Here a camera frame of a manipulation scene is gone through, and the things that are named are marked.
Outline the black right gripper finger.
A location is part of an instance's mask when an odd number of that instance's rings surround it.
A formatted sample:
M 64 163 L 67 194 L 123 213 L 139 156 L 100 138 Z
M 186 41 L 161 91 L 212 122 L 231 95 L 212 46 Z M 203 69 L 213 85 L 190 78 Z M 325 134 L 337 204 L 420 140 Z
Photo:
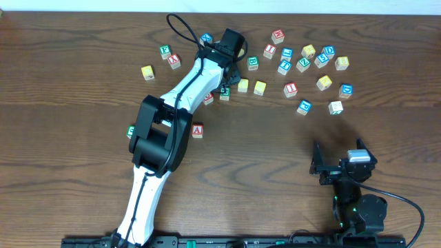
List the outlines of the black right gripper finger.
M 314 143 L 313 156 L 309 169 L 310 174 L 319 174 L 325 170 L 325 163 L 318 143 Z
M 358 139 L 356 140 L 356 147 L 357 147 L 357 149 L 363 149 L 363 150 L 365 150 L 365 151 L 368 153 L 370 159 L 375 159 L 375 156 L 369 151 L 369 149 L 368 149 L 367 146 L 363 143 L 363 141 L 362 141 L 361 138 L 358 138 Z

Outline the red U wooden block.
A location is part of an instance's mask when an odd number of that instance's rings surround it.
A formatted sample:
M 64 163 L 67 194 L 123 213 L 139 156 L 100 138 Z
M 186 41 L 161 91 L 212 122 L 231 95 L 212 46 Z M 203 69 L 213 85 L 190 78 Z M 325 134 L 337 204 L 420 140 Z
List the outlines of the red U wooden block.
M 212 93 L 209 93 L 208 95 L 205 96 L 205 98 L 203 99 L 203 103 L 205 105 L 209 105 L 210 103 L 212 103 L 214 101 L 214 95 Z

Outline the red A wooden block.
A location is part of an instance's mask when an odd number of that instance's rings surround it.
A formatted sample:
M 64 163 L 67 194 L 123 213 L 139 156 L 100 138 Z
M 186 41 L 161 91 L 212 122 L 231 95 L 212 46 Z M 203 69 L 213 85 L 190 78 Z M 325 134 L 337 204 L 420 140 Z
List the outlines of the red A wooden block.
M 193 138 L 202 138 L 203 137 L 203 125 L 193 124 L 192 137 Z

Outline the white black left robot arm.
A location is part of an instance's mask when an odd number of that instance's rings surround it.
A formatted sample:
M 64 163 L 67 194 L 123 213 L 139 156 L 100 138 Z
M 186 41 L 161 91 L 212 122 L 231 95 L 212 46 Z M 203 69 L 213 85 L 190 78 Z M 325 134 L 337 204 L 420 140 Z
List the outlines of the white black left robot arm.
M 246 43 L 243 35 L 227 29 L 219 42 L 199 45 L 193 68 L 175 88 L 143 99 L 129 142 L 134 183 L 112 247 L 142 247 L 150 239 L 165 181 L 185 155 L 193 113 L 213 90 L 240 81 L 236 63 Z

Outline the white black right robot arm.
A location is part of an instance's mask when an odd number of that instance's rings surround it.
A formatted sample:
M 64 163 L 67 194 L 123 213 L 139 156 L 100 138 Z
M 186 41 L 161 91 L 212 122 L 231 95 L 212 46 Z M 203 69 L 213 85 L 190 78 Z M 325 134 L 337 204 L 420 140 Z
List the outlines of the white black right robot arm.
M 360 184 L 372 176 L 378 160 L 361 139 L 337 165 L 326 165 L 319 144 L 314 143 L 310 174 L 319 175 L 320 185 L 334 189 L 334 216 L 342 228 L 356 234 L 375 234 L 384 230 L 387 202 L 384 198 L 363 194 Z

